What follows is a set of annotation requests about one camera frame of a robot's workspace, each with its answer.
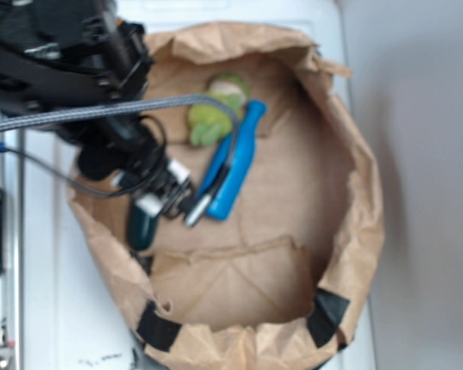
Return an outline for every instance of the paper bag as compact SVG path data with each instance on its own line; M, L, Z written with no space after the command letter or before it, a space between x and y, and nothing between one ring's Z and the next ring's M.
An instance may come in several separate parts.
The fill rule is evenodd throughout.
M170 369L308 369L353 340L384 239L376 160L333 74L301 32L216 22L148 35L146 99L236 72L268 113L229 220L161 220L150 271L126 240L129 199L76 193L100 273L146 353ZM154 112L199 183L215 147L190 148L185 108Z

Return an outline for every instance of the green toy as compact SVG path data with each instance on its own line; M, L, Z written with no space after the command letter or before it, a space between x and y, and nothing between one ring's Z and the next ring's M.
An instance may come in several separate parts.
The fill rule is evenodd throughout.
M240 76L230 72L219 73L211 78L204 94L230 106L243 119L250 90ZM194 146L215 144L232 131L230 118L221 110L205 104L196 104L189 109L188 125L191 129L190 141Z

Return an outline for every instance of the metal frame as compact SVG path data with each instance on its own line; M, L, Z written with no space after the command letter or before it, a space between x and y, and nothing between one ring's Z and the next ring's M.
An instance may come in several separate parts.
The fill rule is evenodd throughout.
M22 132L7 133L0 141L22 148ZM23 316L23 182L19 158L0 155L0 188L3 212L3 273L0 276L0 369L22 368Z

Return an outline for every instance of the blue tool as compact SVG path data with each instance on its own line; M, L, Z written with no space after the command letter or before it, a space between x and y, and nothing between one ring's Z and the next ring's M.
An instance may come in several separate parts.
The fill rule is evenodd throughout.
M225 182L218 191L216 197L209 205L206 214L218 220L226 220L232 211L233 204L238 196L242 184L247 176L255 153L255 129L259 120L264 115L266 106L258 100L248 103L247 114L240 125L238 132L235 155ZM213 183L224 163L230 147L231 135L226 136L216 150L216 154L204 177L201 188L198 191L200 197Z

